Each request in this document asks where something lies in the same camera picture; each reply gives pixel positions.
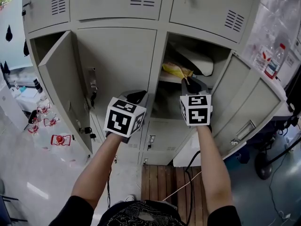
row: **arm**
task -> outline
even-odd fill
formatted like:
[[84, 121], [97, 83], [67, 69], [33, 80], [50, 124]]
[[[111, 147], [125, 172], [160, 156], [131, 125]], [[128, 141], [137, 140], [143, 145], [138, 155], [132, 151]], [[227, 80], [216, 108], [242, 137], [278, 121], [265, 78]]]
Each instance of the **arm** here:
[[86, 200], [93, 209], [103, 194], [111, 165], [115, 158], [122, 136], [111, 133], [99, 148], [92, 161], [80, 174], [73, 187], [71, 196]]
[[231, 181], [210, 129], [207, 126], [198, 126], [197, 129], [207, 208], [212, 213], [221, 207], [233, 205]]

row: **wooden floor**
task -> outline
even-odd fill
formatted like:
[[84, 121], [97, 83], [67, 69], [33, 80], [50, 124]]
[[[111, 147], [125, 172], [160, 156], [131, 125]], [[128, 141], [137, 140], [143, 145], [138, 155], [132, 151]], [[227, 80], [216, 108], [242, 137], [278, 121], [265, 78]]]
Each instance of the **wooden floor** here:
[[[142, 170], [141, 199], [162, 201], [178, 188], [189, 182], [185, 173], [186, 168], [173, 166], [144, 165]], [[200, 167], [189, 168], [191, 178], [200, 172]], [[193, 181], [193, 202], [190, 226], [206, 226], [208, 211], [206, 207], [205, 191], [201, 174]], [[190, 211], [190, 185], [187, 185], [166, 201], [178, 207], [179, 215], [184, 223], [187, 222]]]

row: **open locker door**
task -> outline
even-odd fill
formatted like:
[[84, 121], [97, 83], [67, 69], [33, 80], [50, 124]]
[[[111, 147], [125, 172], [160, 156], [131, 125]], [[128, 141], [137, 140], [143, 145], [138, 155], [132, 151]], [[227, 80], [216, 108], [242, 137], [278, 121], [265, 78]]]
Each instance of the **open locker door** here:
[[38, 69], [50, 100], [57, 107], [75, 140], [90, 154], [90, 136], [80, 132], [80, 128], [90, 127], [90, 118], [76, 67], [71, 31], [65, 32], [54, 44]]

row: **yellow object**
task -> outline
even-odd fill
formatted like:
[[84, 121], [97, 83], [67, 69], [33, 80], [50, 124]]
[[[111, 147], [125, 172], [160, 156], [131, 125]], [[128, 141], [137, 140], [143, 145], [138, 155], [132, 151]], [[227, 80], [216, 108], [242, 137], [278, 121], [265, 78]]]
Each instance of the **yellow object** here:
[[186, 69], [179, 65], [175, 65], [170, 62], [163, 63], [162, 67], [166, 72], [173, 74], [181, 79], [187, 78], [187, 77], [191, 76], [193, 73], [193, 71], [191, 71], [189, 69]]

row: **floor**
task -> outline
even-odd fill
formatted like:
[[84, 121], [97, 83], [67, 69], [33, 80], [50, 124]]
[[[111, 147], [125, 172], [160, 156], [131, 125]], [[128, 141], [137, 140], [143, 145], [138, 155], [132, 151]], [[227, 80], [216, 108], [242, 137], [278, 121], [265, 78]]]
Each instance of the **floor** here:
[[[47, 226], [57, 216], [82, 170], [70, 168], [56, 155], [35, 148], [31, 135], [17, 132], [13, 124], [7, 125], [0, 135], [0, 178], [5, 184], [5, 195], [20, 200], [21, 211], [31, 226]], [[141, 166], [113, 164], [111, 205], [128, 194], [140, 199], [140, 186]], [[99, 223], [107, 207], [105, 190], [95, 210], [93, 226]]]
[[[287, 136], [293, 137], [298, 131], [290, 128]], [[274, 158], [284, 151], [285, 139], [277, 135], [277, 139], [271, 150], [268, 150], [269, 159]], [[254, 160], [257, 150], [248, 148], [250, 161], [248, 164], [233, 166], [226, 162], [230, 178], [234, 204], [243, 226], [280, 226], [283, 221], [277, 216], [274, 210], [269, 184], [271, 177], [261, 180], [254, 170]], [[273, 172], [280, 165], [283, 157], [275, 161]], [[278, 211], [283, 211], [284, 215], [291, 214], [290, 219], [297, 220], [301, 216], [301, 147], [300, 144], [294, 148], [292, 153], [288, 153], [282, 166], [274, 175], [271, 185], [274, 201]], [[284, 226], [294, 225], [294, 222], [287, 220]]]
[[141, 199], [163, 201], [175, 190], [176, 194], [167, 198], [167, 202], [176, 206], [182, 222], [186, 223], [190, 214], [189, 226], [206, 226], [208, 210], [201, 167], [190, 167], [188, 173], [193, 180], [193, 197], [191, 203], [191, 186], [182, 188], [189, 182], [186, 168], [173, 166], [144, 165], [142, 169]]
[[[284, 149], [284, 138], [277, 137], [272, 158]], [[257, 152], [249, 148], [248, 164], [227, 161], [234, 204], [244, 226], [280, 226], [282, 220], [274, 211], [269, 193], [270, 179], [262, 181], [254, 171], [253, 162]], [[273, 163], [273, 170], [282, 159]], [[31, 226], [47, 226], [67, 201], [72, 186], [83, 168], [70, 168], [57, 156], [35, 148], [31, 135], [17, 132], [13, 124], [6, 121], [5, 130], [0, 131], [0, 177], [6, 185], [6, 196], [20, 200], [21, 210]], [[110, 179], [111, 203], [123, 200], [128, 194], [141, 195], [141, 166], [114, 164]], [[301, 148], [285, 157], [284, 163], [274, 176], [272, 189], [278, 210], [291, 214], [296, 220], [301, 213]], [[107, 209], [107, 193], [104, 192], [93, 216], [92, 225], [98, 224]], [[286, 221], [285, 226], [293, 225]]]

